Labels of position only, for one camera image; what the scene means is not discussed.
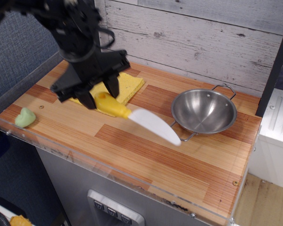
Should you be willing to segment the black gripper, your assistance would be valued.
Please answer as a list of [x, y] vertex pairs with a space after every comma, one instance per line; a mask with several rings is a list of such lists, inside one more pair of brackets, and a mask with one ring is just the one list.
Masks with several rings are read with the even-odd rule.
[[95, 51], [86, 60], [70, 62], [66, 72], [51, 86], [63, 102], [76, 98], [87, 109], [96, 109], [90, 90], [103, 82], [113, 98], [119, 95], [119, 73], [130, 67], [125, 50], [112, 52]]

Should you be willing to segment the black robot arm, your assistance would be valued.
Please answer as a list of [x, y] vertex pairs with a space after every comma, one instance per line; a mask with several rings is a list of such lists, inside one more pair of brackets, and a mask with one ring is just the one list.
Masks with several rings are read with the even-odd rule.
[[129, 68], [125, 50], [103, 52], [115, 34], [100, 27], [102, 20], [92, 0], [0, 0], [0, 22], [7, 11], [31, 14], [53, 36], [59, 53], [69, 63], [51, 86], [60, 102], [76, 98], [88, 109], [96, 103], [90, 91], [103, 82], [109, 94], [119, 95], [119, 73]]

